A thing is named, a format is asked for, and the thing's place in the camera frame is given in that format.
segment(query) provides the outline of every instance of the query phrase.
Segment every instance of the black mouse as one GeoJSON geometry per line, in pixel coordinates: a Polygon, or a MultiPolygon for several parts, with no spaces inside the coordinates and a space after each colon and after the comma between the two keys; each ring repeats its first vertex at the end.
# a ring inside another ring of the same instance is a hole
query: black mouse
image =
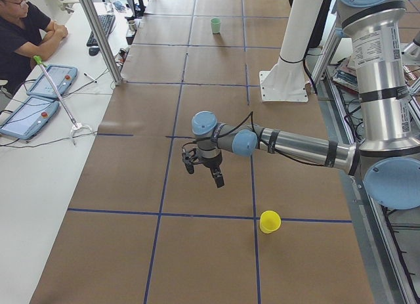
{"type": "Polygon", "coordinates": [[[96,56],[99,53],[99,46],[89,47],[89,56],[96,56]]]}

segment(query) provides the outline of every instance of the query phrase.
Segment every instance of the white table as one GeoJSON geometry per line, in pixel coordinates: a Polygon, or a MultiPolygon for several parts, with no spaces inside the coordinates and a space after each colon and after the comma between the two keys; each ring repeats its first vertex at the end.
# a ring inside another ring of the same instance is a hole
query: white table
{"type": "MultiPolygon", "coordinates": [[[[126,47],[127,23],[122,14],[108,38],[116,54],[126,47]]],[[[75,6],[75,13],[66,24],[69,36],[47,63],[75,66],[79,75],[70,90],[89,82],[83,72],[99,76],[106,65],[102,55],[89,56],[85,46],[90,27],[83,9],[75,6]]],[[[35,79],[41,70],[36,67],[28,79],[35,79]]],[[[97,130],[110,101],[112,77],[102,76],[98,83],[85,87],[65,101],[78,122],[97,130]]],[[[15,98],[24,100],[21,88],[15,98]]],[[[7,109],[14,110],[19,102],[12,101],[7,109]]],[[[0,122],[7,115],[1,115],[0,122]]],[[[30,142],[18,141],[13,146],[37,145],[70,136],[72,123],[63,108],[30,142]]],[[[0,303],[29,303],[41,276],[50,250],[60,228],[67,206],[85,165],[95,137],[79,137],[74,146],[64,140],[37,148],[0,148],[0,303]]],[[[14,138],[2,136],[0,144],[14,138]]]]}

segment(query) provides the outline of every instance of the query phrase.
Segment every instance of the man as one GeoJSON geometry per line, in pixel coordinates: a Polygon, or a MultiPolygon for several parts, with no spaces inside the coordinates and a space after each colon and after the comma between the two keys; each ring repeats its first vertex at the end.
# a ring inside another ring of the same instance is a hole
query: man
{"type": "Polygon", "coordinates": [[[8,81],[8,92],[14,94],[27,78],[35,66],[33,56],[48,60],[67,35],[64,25],[28,0],[0,0],[0,79],[8,81]],[[43,39],[40,29],[47,32],[43,39]]]}

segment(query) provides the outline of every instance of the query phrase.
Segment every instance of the black keyboard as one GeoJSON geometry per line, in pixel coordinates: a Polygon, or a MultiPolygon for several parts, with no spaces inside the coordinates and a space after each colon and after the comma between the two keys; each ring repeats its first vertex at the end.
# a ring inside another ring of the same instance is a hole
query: black keyboard
{"type": "MultiPolygon", "coordinates": [[[[108,36],[111,33],[112,25],[114,24],[116,20],[116,16],[114,14],[104,14],[104,15],[98,15],[100,25],[102,26],[102,29],[104,30],[105,36],[108,38],[108,36]]],[[[89,36],[89,39],[87,40],[86,46],[97,46],[98,41],[93,35],[93,32],[91,32],[91,35],[89,36]]]]}

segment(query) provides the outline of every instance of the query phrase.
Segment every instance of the black shirt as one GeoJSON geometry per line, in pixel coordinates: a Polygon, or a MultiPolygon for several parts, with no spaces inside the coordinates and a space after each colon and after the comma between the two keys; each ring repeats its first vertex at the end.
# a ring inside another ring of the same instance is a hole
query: black shirt
{"type": "Polygon", "coordinates": [[[28,3],[28,6],[28,15],[22,19],[25,30],[0,17],[0,79],[9,81],[6,88],[10,93],[31,72],[30,58],[14,51],[28,41],[38,46],[42,41],[39,30],[45,30],[51,21],[35,5],[28,3]]]}

